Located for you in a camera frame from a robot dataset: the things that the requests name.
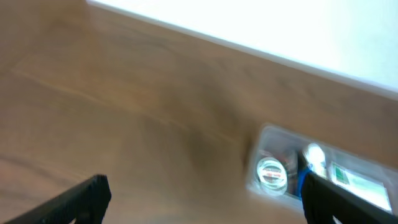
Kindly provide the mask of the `green round-logo small box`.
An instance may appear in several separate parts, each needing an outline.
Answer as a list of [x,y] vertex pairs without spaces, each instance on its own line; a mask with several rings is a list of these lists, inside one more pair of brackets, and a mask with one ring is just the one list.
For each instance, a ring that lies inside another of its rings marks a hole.
[[287,171],[280,161],[273,157],[265,157],[258,161],[256,175],[261,189],[265,193],[277,197],[283,195],[288,187]]

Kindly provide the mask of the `blue fever patch packet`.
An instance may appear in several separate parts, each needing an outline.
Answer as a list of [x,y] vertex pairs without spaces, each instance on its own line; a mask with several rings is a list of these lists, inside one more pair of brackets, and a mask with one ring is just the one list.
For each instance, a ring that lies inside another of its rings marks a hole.
[[305,181],[305,178],[308,173],[310,173],[312,170],[309,166],[306,166],[305,168],[301,169],[298,172],[297,176],[297,189],[296,189],[296,196],[302,200],[302,188],[303,188],[303,183]]

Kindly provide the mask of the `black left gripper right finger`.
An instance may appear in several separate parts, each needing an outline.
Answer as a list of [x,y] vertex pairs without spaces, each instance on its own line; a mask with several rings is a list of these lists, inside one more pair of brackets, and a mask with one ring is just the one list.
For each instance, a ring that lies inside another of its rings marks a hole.
[[302,204],[309,224],[397,224],[397,217],[309,172],[303,181]]

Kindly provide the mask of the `black tube with white cap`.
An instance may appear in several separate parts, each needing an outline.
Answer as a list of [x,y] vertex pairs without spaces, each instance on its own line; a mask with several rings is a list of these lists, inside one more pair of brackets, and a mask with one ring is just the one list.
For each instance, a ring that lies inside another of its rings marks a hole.
[[316,143],[310,143],[298,152],[299,171],[309,170],[326,179],[326,155],[323,149]]

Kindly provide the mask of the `red Panadol box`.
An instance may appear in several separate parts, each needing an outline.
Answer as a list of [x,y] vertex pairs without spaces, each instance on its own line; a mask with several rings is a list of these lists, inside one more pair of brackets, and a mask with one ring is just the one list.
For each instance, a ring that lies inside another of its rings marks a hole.
[[265,157],[273,157],[280,161],[284,168],[287,171],[288,175],[288,187],[287,191],[284,195],[294,195],[296,190],[296,183],[297,183],[297,153],[293,151],[284,151],[284,152],[269,152],[263,151],[263,155],[260,158]]

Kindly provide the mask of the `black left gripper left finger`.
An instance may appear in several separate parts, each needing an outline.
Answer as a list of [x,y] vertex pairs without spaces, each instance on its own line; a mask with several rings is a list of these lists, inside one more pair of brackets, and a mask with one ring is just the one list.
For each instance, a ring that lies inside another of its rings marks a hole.
[[96,174],[6,224],[101,224],[110,200],[108,178]]

